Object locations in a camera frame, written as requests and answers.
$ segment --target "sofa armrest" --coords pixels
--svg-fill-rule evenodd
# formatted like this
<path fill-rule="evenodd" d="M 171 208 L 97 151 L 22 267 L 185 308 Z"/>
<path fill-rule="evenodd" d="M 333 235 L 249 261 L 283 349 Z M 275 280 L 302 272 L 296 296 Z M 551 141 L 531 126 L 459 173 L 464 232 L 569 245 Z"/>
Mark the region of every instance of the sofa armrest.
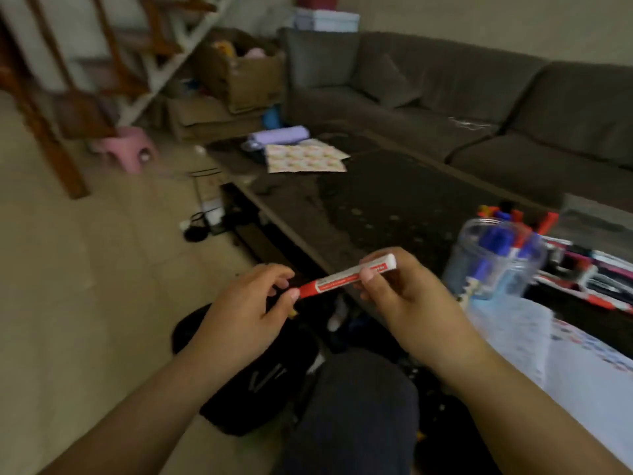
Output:
<path fill-rule="evenodd" d="M 289 88 L 336 87 L 352 78 L 359 33 L 283 28 L 279 39 L 287 54 Z"/>

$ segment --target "purple cloth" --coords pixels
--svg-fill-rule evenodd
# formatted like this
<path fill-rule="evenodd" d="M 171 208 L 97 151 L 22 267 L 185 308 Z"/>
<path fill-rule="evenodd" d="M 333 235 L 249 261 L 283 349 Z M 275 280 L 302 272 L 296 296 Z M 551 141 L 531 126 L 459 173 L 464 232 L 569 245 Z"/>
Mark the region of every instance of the purple cloth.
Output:
<path fill-rule="evenodd" d="M 302 126 L 266 130 L 249 136 L 250 141 L 259 145 L 292 145 L 308 138 L 310 138 L 310 132 Z"/>

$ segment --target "fingernail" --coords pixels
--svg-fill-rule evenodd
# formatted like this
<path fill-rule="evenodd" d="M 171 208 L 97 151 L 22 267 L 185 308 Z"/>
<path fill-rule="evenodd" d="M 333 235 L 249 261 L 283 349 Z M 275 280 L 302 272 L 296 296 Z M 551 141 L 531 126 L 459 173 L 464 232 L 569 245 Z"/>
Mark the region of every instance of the fingernail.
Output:
<path fill-rule="evenodd" d="M 299 295 L 301 294 L 301 292 L 299 291 L 298 288 L 290 288 L 289 292 L 290 292 L 290 298 L 292 299 L 292 301 L 297 301 L 299 299 Z"/>
<path fill-rule="evenodd" d="M 374 278 L 375 273 L 374 273 L 373 270 L 370 270 L 368 268 L 363 268 L 358 275 L 360 276 L 360 279 L 364 283 L 368 283 L 368 282 L 372 281 L 372 279 Z"/>

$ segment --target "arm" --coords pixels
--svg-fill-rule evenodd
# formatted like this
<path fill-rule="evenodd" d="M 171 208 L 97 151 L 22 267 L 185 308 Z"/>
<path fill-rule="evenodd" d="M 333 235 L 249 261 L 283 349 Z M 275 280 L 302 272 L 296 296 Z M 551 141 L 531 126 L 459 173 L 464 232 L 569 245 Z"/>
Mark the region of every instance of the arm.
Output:
<path fill-rule="evenodd" d="M 277 337 L 299 290 L 268 313 L 266 296 L 292 276 L 287 267 L 260 265 L 233 282 L 189 345 L 41 475 L 157 474 L 200 407 Z"/>
<path fill-rule="evenodd" d="M 470 410 L 505 474 L 629 474 L 544 391 L 477 333 L 440 280 L 401 248 L 398 269 L 361 272 L 361 296 L 376 303 L 400 345 L 433 369 Z"/>

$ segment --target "pink stool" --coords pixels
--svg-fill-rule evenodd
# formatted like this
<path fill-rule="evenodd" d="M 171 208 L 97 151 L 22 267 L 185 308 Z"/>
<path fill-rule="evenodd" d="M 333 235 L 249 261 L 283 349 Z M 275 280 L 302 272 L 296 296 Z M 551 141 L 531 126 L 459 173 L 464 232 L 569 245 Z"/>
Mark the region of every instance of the pink stool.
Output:
<path fill-rule="evenodd" d="M 140 162 L 142 151 L 147 150 L 152 158 L 158 158 L 156 145 L 142 128 L 119 127 L 116 131 L 118 137 L 103 138 L 95 142 L 94 151 L 102 154 L 112 153 L 129 174 L 139 174 L 143 171 Z"/>

